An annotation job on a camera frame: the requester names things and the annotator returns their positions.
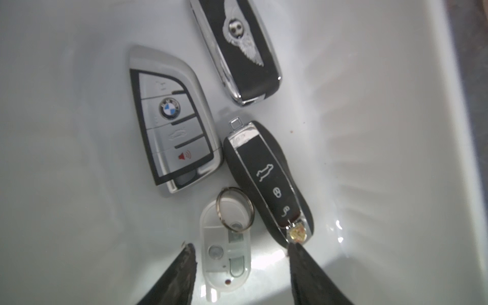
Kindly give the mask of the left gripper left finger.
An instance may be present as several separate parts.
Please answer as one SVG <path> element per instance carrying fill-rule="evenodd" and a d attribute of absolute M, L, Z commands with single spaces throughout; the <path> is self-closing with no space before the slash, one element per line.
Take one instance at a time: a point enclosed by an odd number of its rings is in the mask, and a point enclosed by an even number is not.
<path fill-rule="evenodd" d="M 191 304 L 196 273 L 196 250 L 189 243 L 137 304 Z"/>

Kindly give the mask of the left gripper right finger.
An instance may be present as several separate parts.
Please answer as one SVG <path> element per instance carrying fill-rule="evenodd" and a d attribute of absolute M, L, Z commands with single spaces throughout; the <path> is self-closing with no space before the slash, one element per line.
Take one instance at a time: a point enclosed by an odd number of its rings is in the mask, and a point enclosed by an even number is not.
<path fill-rule="evenodd" d="M 353 304 L 301 244 L 288 244 L 287 252 L 294 304 Z"/>

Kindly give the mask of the white car key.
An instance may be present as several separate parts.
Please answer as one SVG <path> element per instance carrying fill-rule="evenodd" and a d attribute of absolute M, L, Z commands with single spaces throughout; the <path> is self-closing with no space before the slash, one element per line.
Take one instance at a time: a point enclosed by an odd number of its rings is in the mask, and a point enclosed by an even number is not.
<path fill-rule="evenodd" d="M 200 216 L 202 272 L 207 301 L 242 287 L 251 272 L 250 228 L 255 210 L 244 192 L 223 188 Z"/>

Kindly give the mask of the black Porsche car key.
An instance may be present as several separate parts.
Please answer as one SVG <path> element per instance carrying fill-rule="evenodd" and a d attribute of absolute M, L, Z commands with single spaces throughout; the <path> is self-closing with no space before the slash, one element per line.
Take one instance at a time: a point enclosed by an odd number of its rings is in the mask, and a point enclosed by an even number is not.
<path fill-rule="evenodd" d="M 222 148 L 236 183 L 278 244 L 305 244 L 315 231 L 313 216 L 278 141 L 257 121 L 235 118 L 230 125 Z"/>

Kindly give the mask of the silver BMW car key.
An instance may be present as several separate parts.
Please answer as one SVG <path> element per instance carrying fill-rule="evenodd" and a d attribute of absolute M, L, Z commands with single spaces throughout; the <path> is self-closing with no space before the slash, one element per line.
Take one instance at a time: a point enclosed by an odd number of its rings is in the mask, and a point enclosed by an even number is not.
<path fill-rule="evenodd" d="M 152 177 L 175 194 L 213 174 L 222 144 L 197 75 L 180 58 L 135 45 L 128 51 L 133 101 Z"/>

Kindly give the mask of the white storage box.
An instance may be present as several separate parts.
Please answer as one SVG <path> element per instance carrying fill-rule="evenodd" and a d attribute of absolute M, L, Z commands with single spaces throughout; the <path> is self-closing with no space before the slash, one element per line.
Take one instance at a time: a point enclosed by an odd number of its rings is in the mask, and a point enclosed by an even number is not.
<path fill-rule="evenodd" d="M 486 304 L 487 216 L 442 1 L 256 1 L 282 71 L 246 108 L 187 1 L 1 2 L 1 303 L 136 304 L 227 167 L 153 180 L 129 50 L 197 75 L 220 138 L 262 123 L 311 208 L 306 250 L 354 304 Z"/>

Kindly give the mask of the black silver Bentley key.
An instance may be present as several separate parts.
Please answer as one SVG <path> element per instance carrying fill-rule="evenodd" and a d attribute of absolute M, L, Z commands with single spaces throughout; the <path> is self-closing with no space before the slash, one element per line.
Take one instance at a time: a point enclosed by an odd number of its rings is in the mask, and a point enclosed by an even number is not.
<path fill-rule="evenodd" d="M 190 1 L 221 81 L 240 107 L 275 94 L 282 71 L 253 1 Z"/>

